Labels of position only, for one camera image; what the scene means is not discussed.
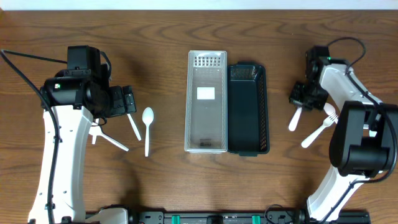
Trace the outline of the white plastic spoon crossing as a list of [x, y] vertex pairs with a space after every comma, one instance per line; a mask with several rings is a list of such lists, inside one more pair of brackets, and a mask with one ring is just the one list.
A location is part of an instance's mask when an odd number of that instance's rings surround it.
[[117, 146], [118, 148], [124, 150], [124, 151], [128, 151], [129, 149], [124, 146], [123, 144], [121, 144], [120, 142], [118, 142], [117, 140], [113, 139], [112, 137], [108, 136], [107, 134], [105, 134], [102, 130], [101, 126], [97, 126], [96, 127], [96, 133], [97, 133], [97, 137], [102, 137], [105, 140], [109, 141], [111, 144], [114, 144], [115, 146]]

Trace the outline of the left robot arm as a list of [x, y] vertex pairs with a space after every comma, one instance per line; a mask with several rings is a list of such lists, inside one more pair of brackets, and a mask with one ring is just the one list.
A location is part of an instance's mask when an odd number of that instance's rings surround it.
[[96, 119], [136, 112], [131, 86], [110, 86], [111, 63], [88, 45], [70, 46], [67, 67], [40, 88], [45, 143], [29, 223], [84, 223], [83, 173], [89, 130]]

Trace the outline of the white plastic spoon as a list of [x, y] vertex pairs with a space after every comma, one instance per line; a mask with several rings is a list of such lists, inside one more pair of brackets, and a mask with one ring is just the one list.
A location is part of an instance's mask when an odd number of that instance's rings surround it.
[[146, 137], [145, 137], [145, 148], [144, 148], [144, 155], [145, 157], [149, 156], [149, 146], [150, 146], [150, 132], [149, 128], [154, 120], [154, 112], [152, 108], [147, 107], [142, 114], [142, 121], [146, 126]]
[[141, 140], [142, 140], [141, 134], [140, 134], [140, 132], [139, 132], [139, 130], [138, 130], [136, 124], [135, 124], [135, 121], [133, 120], [133, 118], [132, 118], [132, 116], [131, 116], [131, 114], [127, 114], [127, 117], [128, 117], [129, 122], [130, 122], [130, 124], [131, 124], [131, 126], [132, 126], [132, 129], [133, 129], [133, 131], [134, 131], [134, 134], [135, 134], [136, 137], [137, 137], [137, 140], [138, 140], [138, 141], [141, 141]]
[[99, 124], [99, 119], [97, 118], [93, 121], [93, 125], [89, 131], [89, 134], [92, 136], [92, 141], [91, 141], [92, 144], [96, 143], [96, 138], [97, 138], [96, 127], [98, 124]]
[[324, 111], [328, 116], [335, 116], [335, 123], [338, 122], [338, 115], [336, 114], [336, 110], [335, 108], [329, 104], [329, 103], [325, 103], [324, 105]]

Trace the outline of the white plastic fork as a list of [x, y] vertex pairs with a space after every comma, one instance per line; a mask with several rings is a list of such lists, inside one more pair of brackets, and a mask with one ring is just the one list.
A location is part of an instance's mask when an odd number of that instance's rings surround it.
[[301, 142], [301, 146], [303, 148], [309, 147], [312, 142], [320, 135], [320, 133], [327, 127], [330, 127], [335, 121], [338, 119], [338, 115], [336, 113], [329, 115], [327, 118], [323, 120], [322, 125], [316, 129], [312, 134], [310, 134], [307, 138], [305, 138]]
[[298, 122], [299, 122], [301, 113], [302, 113], [302, 107], [298, 107], [298, 108], [296, 109], [296, 111], [295, 111], [295, 113], [294, 113], [292, 119], [290, 120], [289, 125], [288, 125], [288, 130], [289, 130], [289, 131], [293, 132], [293, 131], [296, 130], [296, 127], [297, 127], [297, 125], [298, 125]]

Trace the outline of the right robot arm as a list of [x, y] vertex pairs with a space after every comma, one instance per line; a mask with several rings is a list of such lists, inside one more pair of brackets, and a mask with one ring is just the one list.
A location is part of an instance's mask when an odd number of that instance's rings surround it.
[[307, 82], [294, 85], [290, 103], [298, 109], [322, 110], [332, 98], [340, 113], [333, 121], [331, 166], [293, 222], [331, 223], [360, 186], [381, 182], [395, 169], [397, 106], [373, 96], [350, 62], [330, 57], [328, 46], [316, 45], [305, 56]]

